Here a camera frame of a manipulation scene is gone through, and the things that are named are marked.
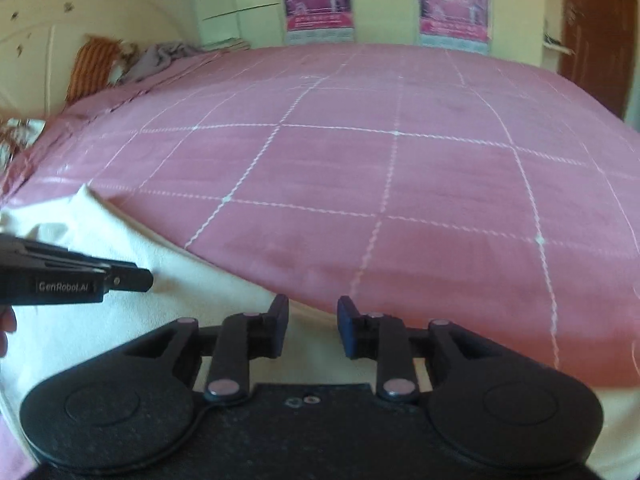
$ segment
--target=wooden door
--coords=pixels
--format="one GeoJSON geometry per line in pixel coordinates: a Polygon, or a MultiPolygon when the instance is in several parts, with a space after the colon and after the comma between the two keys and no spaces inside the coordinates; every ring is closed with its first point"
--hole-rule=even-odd
{"type": "Polygon", "coordinates": [[[560,73],[625,115],[636,57],[637,0],[566,0],[560,73]]]}

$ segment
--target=folded cloth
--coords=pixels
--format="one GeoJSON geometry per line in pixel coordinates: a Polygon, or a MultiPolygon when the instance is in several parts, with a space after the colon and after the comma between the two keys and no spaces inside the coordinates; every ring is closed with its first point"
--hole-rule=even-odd
{"type": "MultiPolygon", "coordinates": [[[[0,231],[132,261],[155,277],[150,292],[111,291],[101,304],[15,308],[18,332],[9,336],[8,355],[0,362],[0,410],[25,453],[18,409],[41,380],[179,317],[196,317],[201,326],[217,325],[231,314],[264,312],[274,297],[172,246],[87,187],[71,198],[1,212],[0,231]]],[[[420,389],[425,390],[424,366],[417,370],[420,389]]],[[[282,357],[254,361],[251,373],[254,382],[373,384],[375,363],[349,361],[334,317],[292,302],[282,357]]],[[[598,395],[606,426],[590,465],[606,479],[634,480],[640,472],[640,392],[598,395]]],[[[0,480],[18,480],[32,462],[25,457],[10,465],[4,457],[17,453],[9,446],[1,449],[0,480]]]]}
{"type": "Polygon", "coordinates": [[[166,70],[177,59],[197,56],[204,52],[204,50],[181,41],[156,43],[146,50],[138,62],[118,82],[119,84],[137,83],[149,76],[162,72],[162,70],[166,70]]]}
{"type": "Polygon", "coordinates": [[[44,130],[45,121],[38,119],[9,119],[0,123],[0,172],[4,173],[9,163],[20,152],[33,146],[44,130]]]}

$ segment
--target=white shelf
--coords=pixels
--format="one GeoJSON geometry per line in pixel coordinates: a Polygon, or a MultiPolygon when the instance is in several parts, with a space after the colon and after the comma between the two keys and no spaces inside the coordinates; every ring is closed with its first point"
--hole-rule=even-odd
{"type": "Polygon", "coordinates": [[[553,43],[547,43],[546,41],[543,43],[545,48],[548,48],[549,50],[555,50],[557,52],[562,52],[563,54],[567,54],[568,56],[572,56],[573,54],[575,54],[575,52],[573,50],[571,50],[570,48],[567,48],[565,46],[562,45],[556,45],[553,43]]]}

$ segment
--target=pink bedsheet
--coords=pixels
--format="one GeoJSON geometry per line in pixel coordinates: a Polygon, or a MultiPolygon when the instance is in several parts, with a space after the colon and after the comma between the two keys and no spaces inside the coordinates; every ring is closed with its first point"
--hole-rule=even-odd
{"type": "Polygon", "coordinates": [[[303,303],[445,317],[593,386],[638,385],[640,139],[573,84],[354,44],[171,70],[57,118],[17,161],[8,205],[89,182],[303,303]]]}
{"type": "Polygon", "coordinates": [[[0,480],[19,480],[33,469],[0,416],[0,480]]]}

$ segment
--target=orange striped pillow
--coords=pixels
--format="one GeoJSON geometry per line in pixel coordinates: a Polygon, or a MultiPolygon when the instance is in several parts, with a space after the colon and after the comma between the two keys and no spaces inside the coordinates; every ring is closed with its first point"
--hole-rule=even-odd
{"type": "Polygon", "coordinates": [[[90,36],[78,51],[66,92],[67,104],[107,88],[113,63],[120,57],[120,42],[90,36]]]}

